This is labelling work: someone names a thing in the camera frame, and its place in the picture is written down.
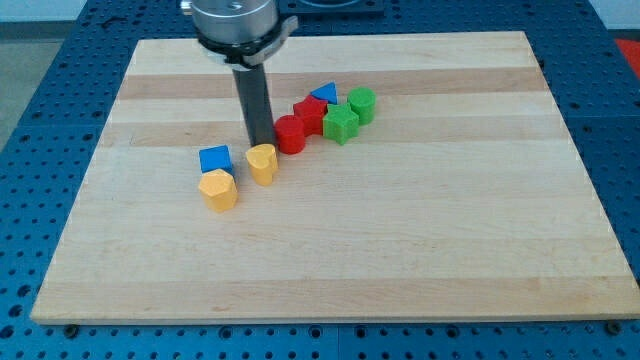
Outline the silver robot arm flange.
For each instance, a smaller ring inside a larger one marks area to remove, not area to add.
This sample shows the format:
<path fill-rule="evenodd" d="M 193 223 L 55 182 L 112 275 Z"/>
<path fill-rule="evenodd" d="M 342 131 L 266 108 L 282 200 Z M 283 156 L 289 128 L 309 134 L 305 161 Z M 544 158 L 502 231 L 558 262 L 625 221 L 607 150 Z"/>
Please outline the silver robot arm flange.
<path fill-rule="evenodd" d="M 279 12 L 276 0 L 181 0 L 205 55 L 235 71 L 261 66 L 297 30 L 296 16 Z"/>

